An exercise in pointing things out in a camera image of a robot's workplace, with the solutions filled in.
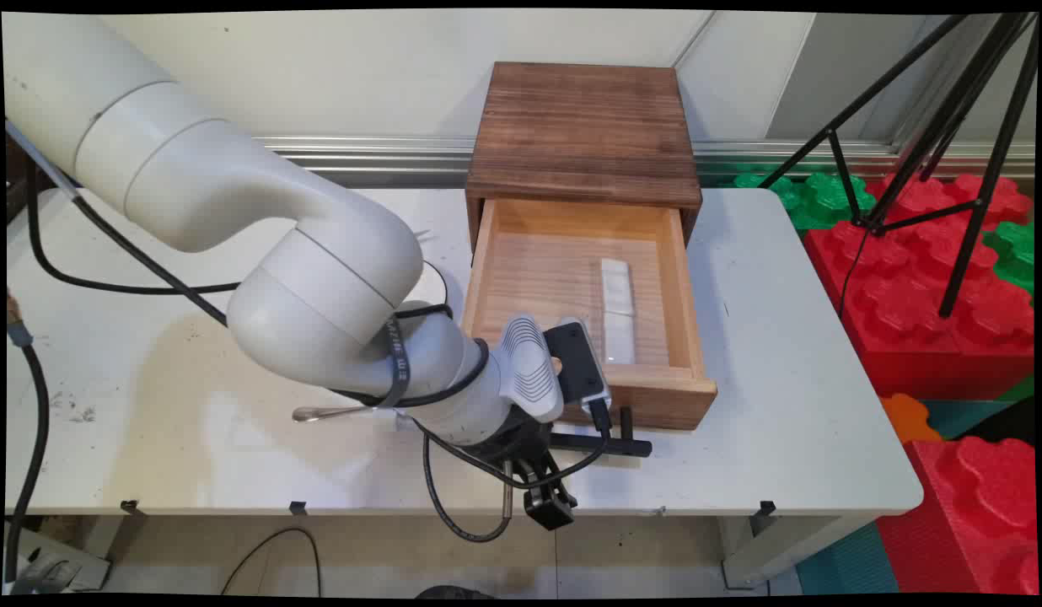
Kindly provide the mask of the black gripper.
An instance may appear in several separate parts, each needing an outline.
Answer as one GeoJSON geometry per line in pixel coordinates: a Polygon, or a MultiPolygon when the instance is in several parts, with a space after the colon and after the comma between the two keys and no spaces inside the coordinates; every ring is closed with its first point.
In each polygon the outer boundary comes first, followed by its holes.
{"type": "Polygon", "coordinates": [[[577,506],[562,477],[551,479],[562,472],[551,449],[572,449],[572,435],[553,432],[552,427],[551,423],[539,423],[532,418],[508,418],[494,437],[464,446],[467,456],[505,474],[518,474],[521,483],[514,483],[513,488],[525,489],[541,481],[543,484],[524,494],[524,508],[529,519],[549,531],[563,527],[564,516],[572,516],[577,506]]]}

